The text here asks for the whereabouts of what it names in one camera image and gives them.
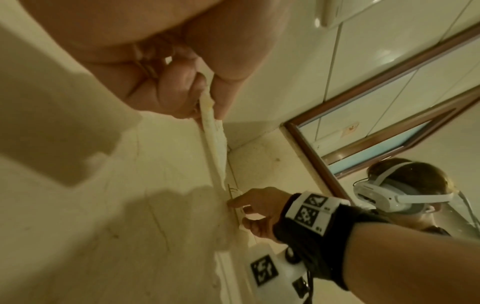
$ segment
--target hand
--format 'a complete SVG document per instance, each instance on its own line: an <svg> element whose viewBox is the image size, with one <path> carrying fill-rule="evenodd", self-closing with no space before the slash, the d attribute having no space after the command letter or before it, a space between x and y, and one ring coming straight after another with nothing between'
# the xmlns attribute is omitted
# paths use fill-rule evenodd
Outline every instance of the hand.
<svg viewBox="0 0 480 304"><path fill-rule="evenodd" d="M251 220L244 218L242 224L255 236L277 239L273 233L273 225L280 220L280 215L292 195L273 187L252 189L228 202L231 208L242 208L246 214L258 213L264 218Z"/></svg>
<svg viewBox="0 0 480 304"><path fill-rule="evenodd" d="M207 81L222 119L283 31L293 0L20 0L77 61L134 109L198 118ZM172 57L167 64L165 58Z"/></svg>

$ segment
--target vr headset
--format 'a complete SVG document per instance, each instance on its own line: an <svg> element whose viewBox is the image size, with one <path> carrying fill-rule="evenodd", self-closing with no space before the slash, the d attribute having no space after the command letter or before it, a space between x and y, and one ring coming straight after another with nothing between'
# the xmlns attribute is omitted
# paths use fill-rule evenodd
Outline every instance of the vr headset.
<svg viewBox="0 0 480 304"><path fill-rule="evenodd" d="M422 211L428 203L449 203L454 194L421 195L416 189L388 179L399 168L412 164L405 162L393 166L377 178L358 181L353 184L355 196L383 212L414 214Z"/></svg>

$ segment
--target mirror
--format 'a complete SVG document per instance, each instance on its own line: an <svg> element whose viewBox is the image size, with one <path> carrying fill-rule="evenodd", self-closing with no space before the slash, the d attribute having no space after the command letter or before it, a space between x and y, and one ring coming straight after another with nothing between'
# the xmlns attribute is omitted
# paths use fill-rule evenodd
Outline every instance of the mirror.
<svg viewBox="0 0 480 304"><path fill-rule="evenodd" d="M329 107L330 101L318 106L314 110L316 115L299 123L298 130L299 137L308 144L308 150L321 158L328 168L329 174L320 174L322 178L328 179L328 175L333 180L336 178L337 181L333 182L339 183L356 205L379 210L378 205L375 207L373 203L359 199L353 184L368 177L370 181L374 180L375 175L368 175L369 168L380 162L395 163L392 159L404 158L443 171L446 179L455 186L453 191L461 190L472 199L479 196L478 54L480 39L391 77L358 98L350 98L336 107ZM361 84L354 89L362 91L362 85L368 86ZM340 100L341 95L333 99ZM451 235L480 237L480 222L475 216L475 213L480 216L480 204L474 201L471 205L473 214L468 204L455 194L449 204L424 204L421 212L411 212L410 215L387 214L381 210L379 213L392 221L400 221L398 217L405 222L411 221L411 225L412 218L421 222L419 218L422 217L428 219L423 220L428 222L424 225L442 227Z"/></svg>

